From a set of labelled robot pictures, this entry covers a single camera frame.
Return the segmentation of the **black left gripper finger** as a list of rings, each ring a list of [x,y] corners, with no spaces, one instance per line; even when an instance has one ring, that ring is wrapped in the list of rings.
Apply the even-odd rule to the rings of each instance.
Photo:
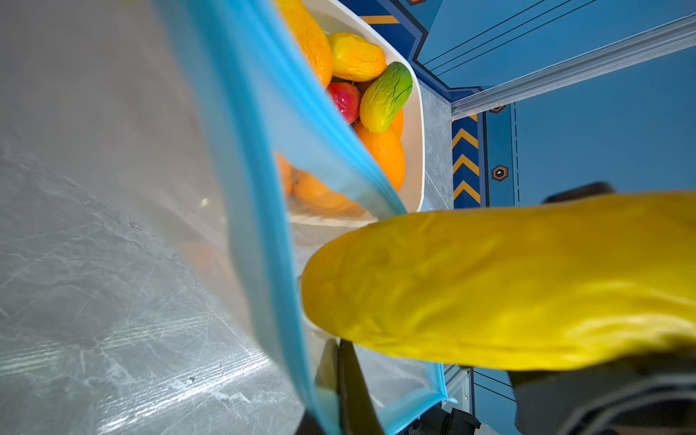
[[[306,406],[297,434],[383,434],[353,343],[332,339],[310,379],[306,359],[295,363],[295,387]]]

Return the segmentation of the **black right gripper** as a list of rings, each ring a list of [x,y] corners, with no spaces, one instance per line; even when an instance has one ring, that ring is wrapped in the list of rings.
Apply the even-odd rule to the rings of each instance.
[[[692,434],[694,353],[625,357],[572,371],[512,372],[522,434]]]

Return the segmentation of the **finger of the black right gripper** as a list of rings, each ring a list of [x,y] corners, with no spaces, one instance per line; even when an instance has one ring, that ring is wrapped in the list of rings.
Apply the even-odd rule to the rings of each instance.
[[[552,204],[573,201],[578,199],[587,199],[595,196],[609,195],[616,193],[616,189],[613,185],[605,181],[596,181],[593,183],[585,184],[576,188],[571,188],[571,190],[565,190],[553,194],[545,198],[543,204]]]

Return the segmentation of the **clear zip-top bag blue zipper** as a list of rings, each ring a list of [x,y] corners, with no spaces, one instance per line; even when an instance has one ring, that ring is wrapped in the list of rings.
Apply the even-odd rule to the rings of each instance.
[[[362,208],[287,198],[280,153]],[[270,1],[1,5],[1,431],[297,434],[307,261],[409,212]],[[439,364],[355,347],[383,434]]]

